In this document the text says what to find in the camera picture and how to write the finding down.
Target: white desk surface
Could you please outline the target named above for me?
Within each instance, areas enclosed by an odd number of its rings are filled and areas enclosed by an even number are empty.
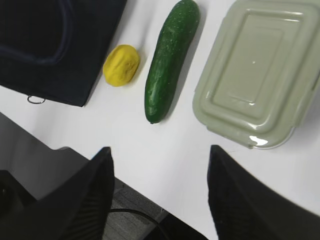
[[[193,114],[196,85],[234,0],[196,0],[202,21],[182,70],[176,107],[162,123],[147,122],[145,83],[160,29],[177,1],[128,0],[111,48],[139,49],[142,62],[130,85],[111,87],[101,77],[83,108],[52,101],[32,105],[25,95],[0,87],[0,112],[53,149],[69,146],[90,159],[111,146],[116,177],[210,240],[218,239],[207,203],[211,145],[220,145],[267,186],[320,215],[320,104],[311,106],[286,144],[272,150],[250,150],[211,133]]]

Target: green cucumber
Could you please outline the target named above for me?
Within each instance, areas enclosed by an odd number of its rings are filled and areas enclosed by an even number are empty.
[[[169,111],[199,22],[198,5],[193,0],[181,0],[163,24],[145,84],[145,116],[152,124],[163,120]]]

